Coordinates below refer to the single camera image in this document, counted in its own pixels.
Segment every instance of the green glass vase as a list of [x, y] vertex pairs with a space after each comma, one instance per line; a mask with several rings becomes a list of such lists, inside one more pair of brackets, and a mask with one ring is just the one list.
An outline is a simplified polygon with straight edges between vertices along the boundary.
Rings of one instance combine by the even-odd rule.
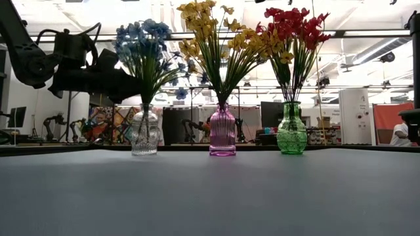
[[278, 125], [277, 145], [283, 154], [300, 155], [308, 142], [306, 127], [299, 117], [300, 102], [283, 104], [283, 120]]

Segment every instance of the red flower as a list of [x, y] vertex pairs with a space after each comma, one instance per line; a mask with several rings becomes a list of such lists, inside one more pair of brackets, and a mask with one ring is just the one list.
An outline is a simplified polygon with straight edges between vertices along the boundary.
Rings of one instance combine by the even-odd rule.
[[305, 17], [305, 16], [309, 15], [309, 12], [310, 12], [310, 10], [307, 10], [306, 8], [302, 8], [301, 16]]
[[283, 12], [283, 10], [280, 9], [275, 9], [274, 7], [270, 8], [270, 9], [266, 9], [264, 16], [265, 18], [268, 18], [270, 16], [275, 16], [276, 14], [278, 14], [279, 12]]
[[257, 24], [257, 27], [255, 28], [255, 32], [262, 33], [264, 31], [263, 27], [261, 26], [261, 22]]
[[323, 22], [323, 21], [325, 21], [326, 20], [326, 18], [329, 16], [329, 13], [327, 13], [327, 14], [325, 14], [325, 16], [324, 16], [324, 14], [321, 14], [321, 15], [319, 15], [319, 17], [318, 17], [318, 21], [319, 22]]

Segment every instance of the person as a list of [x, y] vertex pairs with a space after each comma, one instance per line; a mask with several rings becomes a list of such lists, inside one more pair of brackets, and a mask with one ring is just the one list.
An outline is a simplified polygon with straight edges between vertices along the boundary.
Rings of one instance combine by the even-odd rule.
[[392, 139], [390, 145], [396, 147], [410, 147], [412, 142], [408, 139], [408, 126], [405, 121], [397, 124], [392, 131]]
[[106, 114], [103, 111], [99, 111], [96, 115], [96, 125], [86, 133], [86, 139], [95, 141], [99, 136], [106, 130], [108, 123], [106, 122]]

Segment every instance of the cardboard box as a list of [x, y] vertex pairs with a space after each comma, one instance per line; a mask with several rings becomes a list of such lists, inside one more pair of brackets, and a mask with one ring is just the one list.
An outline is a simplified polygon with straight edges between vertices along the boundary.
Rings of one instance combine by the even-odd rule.
[[322, 123], [321, 118], [317, 117], [316, 119], [318, 120], [318, 128], [322, 128], [322, 123], [324, 123], [324, 128], [329, 128], [331, 125], [331, 117], [322, 117]]

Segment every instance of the computer monitor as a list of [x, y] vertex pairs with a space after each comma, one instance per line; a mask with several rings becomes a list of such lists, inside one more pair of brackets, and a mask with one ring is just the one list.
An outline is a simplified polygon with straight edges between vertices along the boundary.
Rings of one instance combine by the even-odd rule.
[[283, 103], [261, 102], [262, 127], [278, 127], [283, 119]]
[[22, 128], [24, 126], [26, 107], [12, 108], [10, 111], [8, 128]]

